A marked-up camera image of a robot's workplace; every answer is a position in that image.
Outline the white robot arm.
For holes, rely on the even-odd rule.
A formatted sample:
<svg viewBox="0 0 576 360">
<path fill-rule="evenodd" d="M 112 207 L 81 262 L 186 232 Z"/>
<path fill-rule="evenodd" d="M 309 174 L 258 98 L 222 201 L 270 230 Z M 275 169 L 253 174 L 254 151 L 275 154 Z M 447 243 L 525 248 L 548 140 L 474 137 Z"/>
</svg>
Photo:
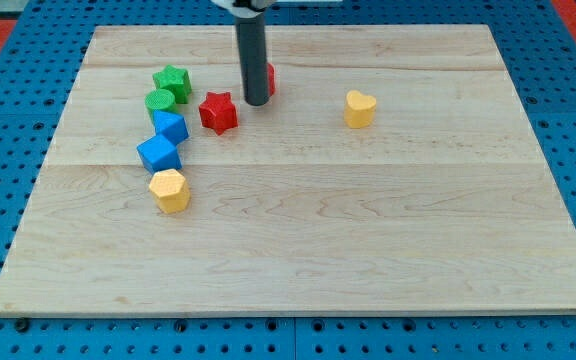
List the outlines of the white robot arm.
<svg viewBox="0 0 576 360">
<path fill-rule="evenodd" d="M 263 106 L 270 100 L 265 12 L 278 0 L 212 0 L 234 19 L 244 100 Z"/>
</svg>

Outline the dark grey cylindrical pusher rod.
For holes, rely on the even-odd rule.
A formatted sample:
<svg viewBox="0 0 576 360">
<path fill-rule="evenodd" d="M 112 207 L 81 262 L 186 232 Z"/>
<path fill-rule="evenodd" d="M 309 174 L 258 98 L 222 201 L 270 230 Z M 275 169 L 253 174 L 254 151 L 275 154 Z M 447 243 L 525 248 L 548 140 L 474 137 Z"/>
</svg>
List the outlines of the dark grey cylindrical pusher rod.
<svg viewBox="0 0 576 360">
<path fill-rule="evenodd" d="M 235 18 L 235 31 L 244 99 L 263 106 L 270 98 L 265 17 Z"/>
</svg>

